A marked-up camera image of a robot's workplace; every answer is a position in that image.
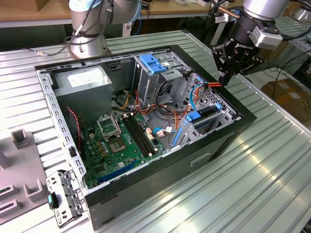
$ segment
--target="blue pcie slot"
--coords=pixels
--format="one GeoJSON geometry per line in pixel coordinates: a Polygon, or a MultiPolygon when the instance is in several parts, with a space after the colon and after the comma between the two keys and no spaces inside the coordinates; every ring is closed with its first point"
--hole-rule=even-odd
{"type": "Polygon", "coordinates": [[[125,172],[131,170],[131,169],[133,168],[133,165],[134,165],[135,163],[137,163],[137,160],[135,160],[134,162],[132,162],[131,164],[129,164],[129,165],[125,166],[125,167],[120,168],[120,169],[117,170],[117,171],[114,171],[114,172],[112,172],[112,173],[110,173],[110,174],[108,174],[108,175],[106,175],[106,176],[103,176],[103,177],[98,178],[98,179],[97,179],[97,182],[98,182],[98,183],[102,183],[102,182],[105,182],[105,181],[109,181],[109,180],[111,180],[112,178],[115,178],[115,177],[121,175],[122,173],[125,173],[125,172]]]}

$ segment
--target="aluminum workbench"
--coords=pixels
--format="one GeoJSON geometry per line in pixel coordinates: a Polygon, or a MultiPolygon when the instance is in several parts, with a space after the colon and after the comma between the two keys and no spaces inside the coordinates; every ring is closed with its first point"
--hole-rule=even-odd
{"type": "MultiPolygon", "coordinates": [[[[178,44],[214,77],[210,50],[182,31],[116,38],[113,53],[178,44]]],[[[61,46],[41,48],[48,53],[61,46]]],[[[16,128],[34,133],[47,176],[68,169],[34,66],[72,59],[0,53],[0,138],[16,128]]],[[[311,132],[242,76],[227,89],[258,118],[223,156],[96,232],[299,232],[311,218],[311,132]]],[[[84,213],[59,230],[45,204],[0,232],[91,232],[84,213]]]]}

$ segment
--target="white label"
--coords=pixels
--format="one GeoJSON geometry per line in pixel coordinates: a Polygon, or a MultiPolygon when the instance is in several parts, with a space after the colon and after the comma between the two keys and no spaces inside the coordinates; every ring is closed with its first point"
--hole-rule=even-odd
{"type": "Polygon", "coordinates": [[[279,85],[280,85],[283,89],[290,88],[290,86],[288,86],[287,83],[279,83],[279,85]]]}
{"type": "Polygon", "coordinates": [[[85,84],[99,82],[100,80],[103,80],[102,76],[103,73],[99,69],[97,69],[80,74],[69,75],[68,80],[72,87],[77,87],[85,84]]]}
{"type": "Polygon", "coordinates": [[[170,65],[170,63],[168,63],[168,62],[163,62],[163,63],[161,63],[161,65],[163,65],[164,67],[167,67],[167,66],[170,65]]]}
{"type": "Polygon", "coordinates": [[[170,132],[172,132],[172,129],[173,129],[172,127],[168,126],[168,127],[166,127],[165,131],[170,133],[170,132]]]}
{"type": "Polygon", "coordinates": [[[295,93],[295,92],[293,92],[293,93],[289,93],[290,95],[291,95],[291,97],[293,98],[293,99],[300,99],[301,97],[297,94],[297,93],[295,93]]]}

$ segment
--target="metal bracket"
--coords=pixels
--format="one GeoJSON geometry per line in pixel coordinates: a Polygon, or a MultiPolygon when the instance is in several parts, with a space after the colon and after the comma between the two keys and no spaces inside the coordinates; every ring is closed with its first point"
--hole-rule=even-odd
{"type": "Polygon", "coordinates": [[[46,179],[48,190],[55,193],[58,208],[54,209],[57,226],[63,228],[82,216],[86,210],[85,200],[73,170],[59,170],[46,179]]]}

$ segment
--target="red cable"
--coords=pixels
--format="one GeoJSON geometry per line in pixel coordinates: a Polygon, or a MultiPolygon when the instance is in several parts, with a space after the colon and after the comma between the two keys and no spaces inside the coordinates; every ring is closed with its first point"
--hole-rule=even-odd
{"type": "Polygon", "coordinates": [[[73,116],[77,122],[77,125],[78,125],[78,135],[79,135],[78,137],[79,137],[79,149],[80,149],[80,147],[81,147],[81,136],[80,136],[80,125],[79,125],[78,117],[70,108],[68,109],[68,111],[70,111],[73,114],[73,116]]]}

